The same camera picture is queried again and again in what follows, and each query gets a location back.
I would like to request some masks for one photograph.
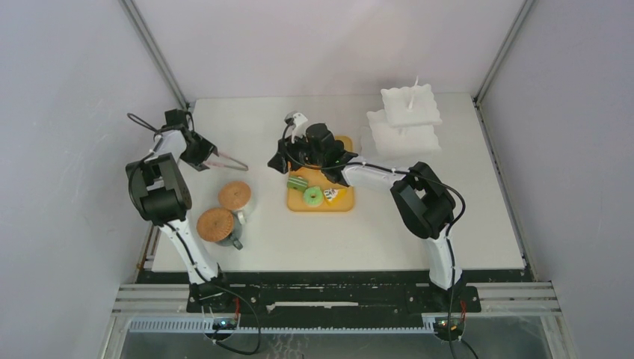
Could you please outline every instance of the black cable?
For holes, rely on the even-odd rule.
[[[219,290],[221,290],[221,291],[223,291],[225,293],[228,293],[230,295],[233,295],[233,296],[237,297],[238,300],[243,301],[247,305],[247,307],[249,307],[249,309],[253,313],[253,316],[255,316],[256,325],[257,325],[257,328],[258,328],[258,342],[257,342],[256,348],[253,351],[245,352],[245,351],[242,351],[242,350],[239,350],[239,349],[235,349],[235,348],[227,346],[227,345],[225,345],[225,344],[223,344],[221,342],[218,342],[217,340],[215,341],[215,345],[220,346],[222,349],[226,349],[226,350],[228,350],[230,352],[234,352],[234,353],[240,354],[240,355],[254,355],[254,354],[256,354],[258,352],[258,350],[259,350],[260,345],[262,344],[262,326],[260,326],[259,318],[257,316],[256,310],[253,308],[253,306],[251,305],[251,303],[249,301],[244,299],[238,293],[233,292],[231,289],[223,288],[222,286],[217,286],[217,285],[213,284],[211,281],[207,280],[203,276],[203,274],[200,273],[200,271],[198,270],[198,267],[196,266],[194,258],[191,256],[191,252],[189,251],[189,248],[187,247],[187,244],[185,243],[185,240],[181,237],[180,233],[176,230],[176,228],[174,228],[174,226],[172,224],[165,223],[165,225],[168,226],[172,230],[172,232],[174,232],[176,234],[176,237],[178,237],[180,243],[182,244],[182,246],[185,249],[185,252],[187,253],[187,257],[189,258],[189,262],[191,263],[191,266],[194,267],[194,270],[196,271],[196,274],[198,274],[198,277],[200,277],[200,279],[204,280],[205,283],[211,284],[215,288],[217,288],[217,289],[219,289]],[[216,329],[216,331],[212,335],[212,338],[215,338],[215,335],[218,333],[219,330],[220,329]]]
[[[460,339],[460,341],[461,341],[461,342],[462,342],[465,346],[467,346],[467,348],[469,348],[469,350],[471,351],[471,353],[473,354],[473,356],[475,357],[475,359],[480,359],[480,358],[478,357],[478,355],[476,354],[476,351],[475,351],[475,350],[473,350],[473,348],[469,345],[469,343],[467,343],[466,341],[464,341],[464,339]]]
[[[452,307],[454,305],[454,287],[455,287],[455,258],[454,248],[449,241],[449,230],[447,230],[447,247],[449,248],[449,255],[452,257],[452,288],[449,290],[449,310],[447,310],[447,334],[449,335],[449,350],[452,351],[452,357],[455,359],[454,344],[452,340]]]
[[[148,122],[146,122],[144,119],[140,118],[136,114],[128,113],[127,116],[132,122],[138,124],[139,126],[145,128],[145,129],[148,129],[148,130],[154,132],[155,134],[159,133],[159,131],[154,126],[150,125]]]

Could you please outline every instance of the white table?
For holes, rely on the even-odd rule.
[[[463,269],[521,269],[520,256],[489,152],[467,93],[436,95],[443,124],[436,126],[442,153],[423,156],[440,180],[467,201],[453,243]],[[196,131],[248,172],[179,168],[193,198],[192,226],[217,206],[217,193],[232,180],[251,185],[256,210],[241,238],[244,249],[205,242],[224,271],[391,271],[429,269],[422,240],[403,225],[388,191],[356,188],[356,206],[343,214],[298,214],[286,208],[286,175],[266,166],[277,149],[284,116],[297,110],[311,123],[325,122],[335,135],[352,138],[359,150],[359,128],[367,111],[383,107],[380,96],[306,96],[200,99]],[[455,210],[458,213],[459,203]],[[153,271],[185,271],[172,243],[161,235]]]

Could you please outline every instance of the small white object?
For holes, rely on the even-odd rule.
[[[431,85],[418,85],[411,88],[390,88],[381,90],[387,122],[391,127],[418,125],[440,125],[440,119]]]
[[[297,137],[298,135],[303,135],[304,133],[302,132],[302,127],[308,123],[308,119],[306,118],[306,116],[304,116],[304,114],[297,112],[297,111],[293,111],[290,114],[286,115],[286,118],[292,118],[293,119],[293,131],[291,133],[291,143],[294,144],[295,143],[295,137]]]
[[[368,112],[367,115],[380,156],[398,158],[440,151],[432,125],[395,129],[387,123],[385,110]]]

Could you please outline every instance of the metal frame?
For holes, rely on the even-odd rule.
[[[561,309],[551,283],[472,283],[478,289],[482,311],[470,317],[537,316],[541,318],[553,358],[576,359],[567,340]],[[119,358],[126,335],[131,333],[209,333],[213,320],[232,313],[187,313],[189,288],[183,284],[124,284],[108,323],[100,358]],[[446,313],[423,313],[420,326],[408,328],[263,328],[266,334],[432,334],[429,323]],[[252,327],[239,333],[256,333]]]
[[[170,89],[170,92],[174,96],[174,99],[179,103],[181,109],[186,110],[188,103],[187,99],[185,98],[185,94],[183,94],[182,90],[180,89],[180,86],[178,85],[178,82],[176,81],[176,78],[172,73],[172,69],[167,64],[165,56],[163,56],[159,45],[156,43],[156,40],[154,40],[154,36],[152,36],[152,32],[150,32],[150,28],[147,27],[147,24],[145,23],[145,20],[142,17],[141,12],[136,5],[136,2],[134,0],[119,0],[119,3],[121,3],[121,7],[126,12],[126,15],[128,16],[128,19],[130,19],[132,26],[135,27],[139,39],[149,52],[152,61],[154,61],[154,64],[156,65],[156,69],[159,71],[159,73],[161,73],[161,76],[165,80],[165,84]]]
[[[506,35],[504,43],[501,45],[495,60],[491,64],[484,81],[474,98],[474,106],[481,122],[484,138],[490,150],[491,160],[496,166],[497,178],[502,189],[503,197],[507,205],[507,210],[511,216],[514,231],[519,240],[520,247],[525,254],[527,267],[531,270],[532,276],[536,278],[531,263],[532,256],[523,241],[523,231],[520,222],[513,210],[514,206],[507,192],[507,186],[503,171],[497,161],[494,143],[488,134],[484,115],[481,112],[481,102],[488,92],[492,81],[495,78],[501,63],[517,38],[530,10],[536,0],[525,0],[523,6],[513,25]],[[166,85],[179,103],[181,108],[189,106],[184,93],[180,89],[174,74],[165,60],[156,40],[148,29],[138,6],[134,0],[120,0],[122,8],[135,27],[141,42],[146,47],[150,57],[154,61],[157,70],[164,78]],[[158,241],[158,231],[149,229],[147,235],[145,251],[142,253],[139,262],[139,270],[150,269],[153,259],[156,242]],[[576,359],[570,335],[567,332],[561,309],[557,302],[555,292],[551,283],[470,283],[478,289],[481,300],[482,311],[480,313],[470,313],[471,317],[495,317],[495,316],[538,316],[547,337],[547,344],[553,358]],[[210,316],[204,314],[187,313],[189,288],[185,284],[124,284],[120,287],[117,299],[114,303],[111,318],[104,336],[102,349],[99,358],[119,358],[123,351],[123,344],[129,332],[155,332],[155,333],[200,333],[210,332],[213,323]],[[230,318],[232,313],[216,313],[215,318]],[[323,333],[373,333],[373,334],[404,334],[420,333],[430,334],[433,331],[429,323],[436,317],[444,317],[446,313],[423,313],[421,315],[420,326],[408,328],[365,328],[365,329],[344,329],[344,328],[263,328],[263,333],[302,333],[302,334],[323,334]],[[255,328],[241,327],[237,331],[243,333],[253,333]]]
[[[536,2],[537,0],[524,0],[520,11],[517,13],[515,20],[513,21],[513,25],[511,25],[511,28],[508,30],[508,33],[506,34],[506,37],[502,42],[502,46],[500,46],[499,51],[497,52],[497,55],[493,60],[493,63],[491,64],[491,67],[487,71],[487,75],[484,77],[484,81],[482,82],[482,85],[478,90],[478,94],[475,95],[476,107],[480,106],[482,100],[484,99],[484,96],[486,96],[487,92],[489,91],[491,82],[493,82],[493,79],[495,78],[500,65],[506,58],[508,51],[511,49],[511,46],[513,46],[513,43],[517,39],[517,34],[520,32],[520,29],[522,28],[522,25],[524,25],[526,17],[529,15],[531,9]]]

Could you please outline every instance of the yellow tray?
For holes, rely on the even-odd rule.
[[[343,142],[343,148],[352,152],[352,140],[349,137],[335,136],[335,139]],[[286,205],[293,212],[348,212],[354,208],[354,189],[352,187],[331,183],[321,171],[300,168],[297,171],[290,171],[289,176],[300,176],[308,181],[309,187],[318,185],[321,191],[329,188],[346,188],[346,193],[335,203],[328,204],[326,200],[324,200],[324,202],[317,207],[307,206],[302,199],[304,194],[289,188],[286,195]]]

